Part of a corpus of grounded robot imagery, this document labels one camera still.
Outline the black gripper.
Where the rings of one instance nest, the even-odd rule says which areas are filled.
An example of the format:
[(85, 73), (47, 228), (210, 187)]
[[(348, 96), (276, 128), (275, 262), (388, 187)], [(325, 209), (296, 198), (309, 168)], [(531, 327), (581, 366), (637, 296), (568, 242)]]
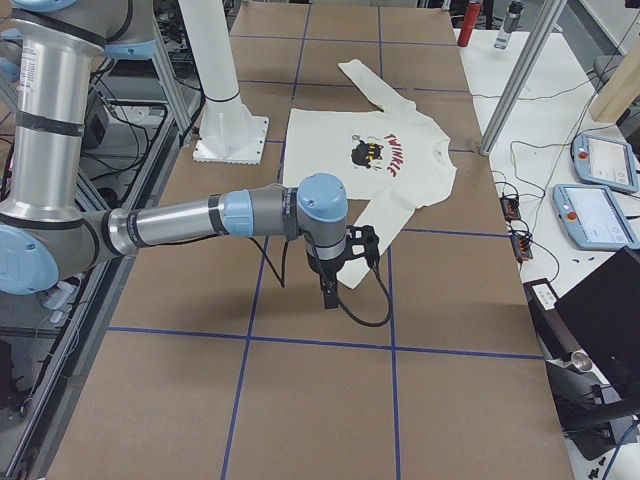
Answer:
[(310, 243), (306, 244), (306, 251), (309, 267), (317, 273), (320, 278), (324, 306), (338, 308), (337, 274), (344, 267), (347, 261), (347, 251), (343, 250), (336, 257), (328, 259), (323, 259), (321, 257), (321, 255), (325, 253), (324, 249), (319, 247), (313, 249), (313, 246)]

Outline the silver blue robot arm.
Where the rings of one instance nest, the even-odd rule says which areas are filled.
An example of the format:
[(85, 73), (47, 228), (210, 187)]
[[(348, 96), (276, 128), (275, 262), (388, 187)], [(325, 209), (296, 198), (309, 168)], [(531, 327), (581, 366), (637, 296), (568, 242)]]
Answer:
[(342, 182), (330, 174), (189, 203), (84, 213), (75, 203), (93, 60), (155, 50), (148, 1), (17, 1), (22, 37), (13, 174), (1, 203), (1, 288), (29, 295), (140, 249), (200, 238), (304, 238), (327, 307), (353, 256)]

